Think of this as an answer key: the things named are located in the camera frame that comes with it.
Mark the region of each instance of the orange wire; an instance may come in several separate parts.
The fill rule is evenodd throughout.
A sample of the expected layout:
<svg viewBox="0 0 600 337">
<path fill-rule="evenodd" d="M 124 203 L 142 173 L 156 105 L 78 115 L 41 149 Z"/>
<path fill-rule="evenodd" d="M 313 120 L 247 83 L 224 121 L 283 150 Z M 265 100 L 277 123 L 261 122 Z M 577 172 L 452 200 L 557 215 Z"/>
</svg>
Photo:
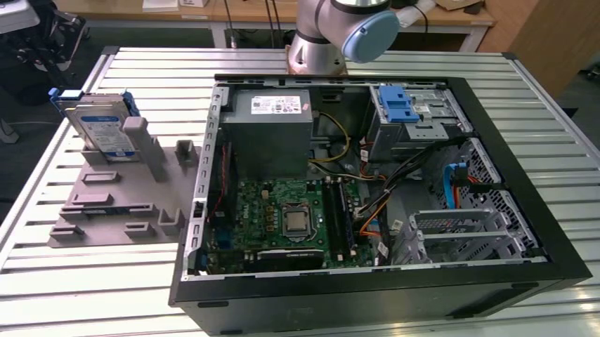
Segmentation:
<svg viewBox="0 0 600 337">
<path fill-rule="evenodd" d="M 362 162 L 362 164 L 359 165 L 359 176 L 360 176 L 360 178 L 372 179 L 375 176 L 366 175 L 364 166 L 366 166 L 366 162 Z M 387 180 L 387 178 L 382 174 L 378 175 L 376 179 Z"/>
<path fill-rule="evenodd" d="M 388 200 L 390 200 L 390 199 L 387 198 L 387 199 L 383 201 L 383 204 L 375 209 L 375 211 L 372 212 L 371 216 L 370 216 L 368 219 L 366 220 L 363 226 L 360 227 L 360 229 L 359 229 L 359 231 L 358 231 L 358 234 L 360 234 L 360 235 L 368 235 L 368 234 L 372 235 L 371 232 L 364 232 L 366 226 L 368 226 L 368 224 L 370 224 L 370 222 L 372 221 L 372 219 L 375 218 L 378 212 L 382 211 L 382 209 L 383 209 L 383 207 L 384 207 L 384 205 L 386 205 L 386 203 L 387 203 Z"/>
</svg>

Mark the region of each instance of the blue plastic latch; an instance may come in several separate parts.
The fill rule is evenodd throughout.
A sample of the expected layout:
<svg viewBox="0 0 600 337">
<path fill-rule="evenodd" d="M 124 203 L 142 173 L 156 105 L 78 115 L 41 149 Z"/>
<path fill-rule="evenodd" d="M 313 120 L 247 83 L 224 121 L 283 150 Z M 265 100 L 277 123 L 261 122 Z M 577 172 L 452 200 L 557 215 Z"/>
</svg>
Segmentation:
<svg viewBox="0 0 600 337">
<path fill-rule="evenodd" d="M 50 102 L 50 104 L 54 106 L 57 112 L 60 112 L 60 115 L 61 115 L 62 117 L 65 117 L 62 110 L 60 109 L 60 107 L 58 107 L 57 104 L 56 104 L 56 101 L 57 101 L 57 92 L 58 92 L 57 88 L 49 89 L 49 91 L 47 91 L 49 102 Z"/>
<path fill-rule="evenodd" d="M 378 95 L 390 123 L 416 123 L 420 120 L 410 107 L 410 97 L 406 96 L 402 87 L 379 86 Z"/>
<path fill-rule="evenodd" d="M 137 110 L 137 106 L 134 105 L 133 96 L 130 95 L 130 92 L 124 91 L 121 93 L 122 101 L 126 106 L 126 109 L 129 110 L 129 115 L 133 117 L 140 116 L 140 111 Z"/>
</svg>

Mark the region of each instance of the motherboard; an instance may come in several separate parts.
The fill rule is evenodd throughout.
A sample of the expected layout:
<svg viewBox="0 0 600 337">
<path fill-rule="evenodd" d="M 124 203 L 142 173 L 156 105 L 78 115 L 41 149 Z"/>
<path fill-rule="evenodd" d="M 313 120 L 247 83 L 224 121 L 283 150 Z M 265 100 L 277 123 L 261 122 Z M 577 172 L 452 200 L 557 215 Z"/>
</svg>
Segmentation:
<svg viewBox="0 0 600 337">
<path fill-rule="evenodd" d="M 343 202 L 341 214 L 349 216 L 360 205 L 353 180 L 241 180 L 233 226 L 215 229 L 212 272 L 252 272 L 252 266 L 260 268 L 259 260 L 268 260 L 275 268 L 284 260 L 305 263 L 309 258 L 317 261 L 316 269 L 372 265 L 368 242 L 352 240 L 351 218 L 343 222 L 349 224 L 347 228 L 331 229 L 331 222 L 337 220 L 328 215 L 333 212 L 324 210 L 339 205 L 331 205 L 329 197 L 327 200 L 329 189 L 337 189 L 335 198 Z M 288 258 L 289 254 L 305 258 Z M 296 267 L 311 269 L 309 262 Z"/>
</svg>

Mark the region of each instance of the slotted aluminum surface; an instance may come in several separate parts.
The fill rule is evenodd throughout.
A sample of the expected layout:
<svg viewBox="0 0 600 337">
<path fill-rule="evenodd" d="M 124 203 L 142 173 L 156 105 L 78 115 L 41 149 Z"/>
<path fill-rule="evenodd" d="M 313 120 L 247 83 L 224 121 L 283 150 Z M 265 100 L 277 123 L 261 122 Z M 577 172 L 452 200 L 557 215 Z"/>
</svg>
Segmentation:
<svg viewBox="0 0 600 337">
<path fill-rule="evenodd" d="M 284 73 L 269 50 L 121 48 L 102 55 L 86 87 L 128 88 L 149 133 L 166 146 L 202 141 L 213 73 Z M 594 277 L 543 293 L 483 319 L 414 322 L 284 336 L 597 336 L 600 334 L 600 172 L 597 152 L 557 113 L 517 62 L 499 54 L 386 53 L 351 74 L 464 77 L 502 132 Z M 39 165 L 0 227 L 2 336 L 201 336 L 166 306 L 174 244 L 72 249 L 45 247 L 82 157 L 82 142 L 61 124 Z"/>
</svg>

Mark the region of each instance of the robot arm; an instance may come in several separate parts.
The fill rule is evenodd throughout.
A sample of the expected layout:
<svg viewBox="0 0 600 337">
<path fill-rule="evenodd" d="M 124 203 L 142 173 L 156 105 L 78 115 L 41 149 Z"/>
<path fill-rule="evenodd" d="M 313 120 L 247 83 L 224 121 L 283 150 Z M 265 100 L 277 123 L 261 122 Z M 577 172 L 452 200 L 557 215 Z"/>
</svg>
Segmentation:
<svg viewBox="0 0 600 337">
<path fill-rule="evenodd" d="M 30 62 L 64 87 L 85 20 L 57 10 L 51 0 L 0 0 L 0 61 Z"/>
<path fill-rule="evenodd" d="M 343 58 L 364 63 L 388 48 L 399 29 L 390 0 L 301 0 L 287 56 L 295 74 L 339 74 Z"/>
</svg>

